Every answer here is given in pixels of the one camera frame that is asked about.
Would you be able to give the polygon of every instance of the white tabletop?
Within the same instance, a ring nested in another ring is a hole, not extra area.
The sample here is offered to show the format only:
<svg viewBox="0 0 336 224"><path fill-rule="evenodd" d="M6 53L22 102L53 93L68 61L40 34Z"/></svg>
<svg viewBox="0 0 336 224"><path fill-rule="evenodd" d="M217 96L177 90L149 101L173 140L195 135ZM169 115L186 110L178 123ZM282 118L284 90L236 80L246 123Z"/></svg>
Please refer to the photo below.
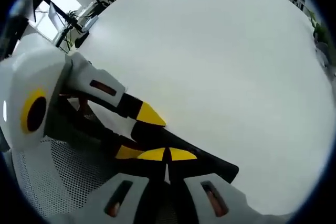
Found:
<svg viewBox="0 0 336 224"><path fill-rule="evenodd" d="M79 51L171 132L238 165L232 184L251 207L286 214L316 184L334 135L312 31L288 0L117 0Z"/></svg>

